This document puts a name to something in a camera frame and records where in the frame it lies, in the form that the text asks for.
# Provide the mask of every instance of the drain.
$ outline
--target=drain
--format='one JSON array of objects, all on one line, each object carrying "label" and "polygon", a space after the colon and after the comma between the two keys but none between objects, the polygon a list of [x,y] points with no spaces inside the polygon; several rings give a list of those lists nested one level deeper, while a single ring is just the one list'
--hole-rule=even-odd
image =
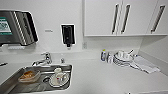
[{"label": "drain", "polygon": [[49,80],[50,80],[50,77],[49,77],[49,76],[46,76],[46,77],[43,79],[43,82],[44,82],[44,83],[47,83],[47,82],[49,82]]}]

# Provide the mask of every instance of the power outlet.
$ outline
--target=power outlet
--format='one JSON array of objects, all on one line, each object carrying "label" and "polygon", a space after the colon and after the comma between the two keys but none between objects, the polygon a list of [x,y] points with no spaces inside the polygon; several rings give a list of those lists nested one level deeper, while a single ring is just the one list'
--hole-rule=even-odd
[{"label": "power outlet", "polygon": [[87,42],[83,42],[82,48],[83,48],[83,49],[87,49]]}]

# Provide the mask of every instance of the cabinet door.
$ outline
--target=cabinet door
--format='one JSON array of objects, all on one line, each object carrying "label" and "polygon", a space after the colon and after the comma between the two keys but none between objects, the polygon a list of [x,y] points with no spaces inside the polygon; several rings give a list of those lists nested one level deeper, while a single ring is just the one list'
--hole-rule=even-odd
[{"label": "cabinet door", "polygon": [[84,35],[116,36],[122,0],[85,0]]},{"label": "cabinet door", "polygon": [[119,36],[145,35],[157,0],[123,0]]},{"label": "cabinet door", "polygon": [[168,0],[158,0],[147,35],[168,35]]}]

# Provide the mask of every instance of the paper towel dispenser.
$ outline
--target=paper towel dispenser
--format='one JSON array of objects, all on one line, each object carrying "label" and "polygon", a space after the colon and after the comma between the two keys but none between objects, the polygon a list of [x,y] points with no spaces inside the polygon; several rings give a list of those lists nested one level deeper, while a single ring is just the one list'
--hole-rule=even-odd
[{"label": "paper towel dispenser", "polygon": [[0,10],[0,46],[37,42],[35,27],[29,12]]}]

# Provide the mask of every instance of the food in sink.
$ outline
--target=food in sink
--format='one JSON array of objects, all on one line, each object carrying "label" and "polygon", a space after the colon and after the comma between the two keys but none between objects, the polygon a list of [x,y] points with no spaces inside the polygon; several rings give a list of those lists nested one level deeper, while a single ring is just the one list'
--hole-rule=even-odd
[{"label": "food in sink", "polygon": [[27,71],[18,80],[22,83],[35,82],[40,77],[40,71]]}]

